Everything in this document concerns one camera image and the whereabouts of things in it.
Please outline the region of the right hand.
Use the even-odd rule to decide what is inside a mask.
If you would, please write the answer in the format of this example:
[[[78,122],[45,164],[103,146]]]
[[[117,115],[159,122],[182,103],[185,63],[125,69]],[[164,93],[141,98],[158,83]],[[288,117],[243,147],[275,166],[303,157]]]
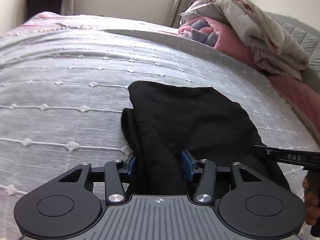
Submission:
[[[304,188],[304,203],[306,206],[306,224],[314,226],[317,223],[317,219],[320,215],[320,209],[318,207],[319,198],[310,191],[310,182],[307,177],[303,179]]]

